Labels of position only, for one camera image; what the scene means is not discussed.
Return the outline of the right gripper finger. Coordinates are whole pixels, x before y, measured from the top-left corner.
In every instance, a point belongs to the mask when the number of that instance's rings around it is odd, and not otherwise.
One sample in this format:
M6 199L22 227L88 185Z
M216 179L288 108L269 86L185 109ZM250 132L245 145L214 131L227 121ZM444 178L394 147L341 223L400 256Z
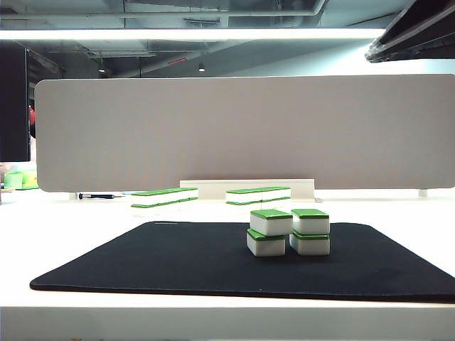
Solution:
M417 37L395 39L386 44L375 43L365 54L370 63L399 60L454 59L454 33L417 41Z
M385 32L377 39L377 43L385 45L424 24L439 18L448 10L454 1L449 0L414 0L410 1L401 12L390 22Z

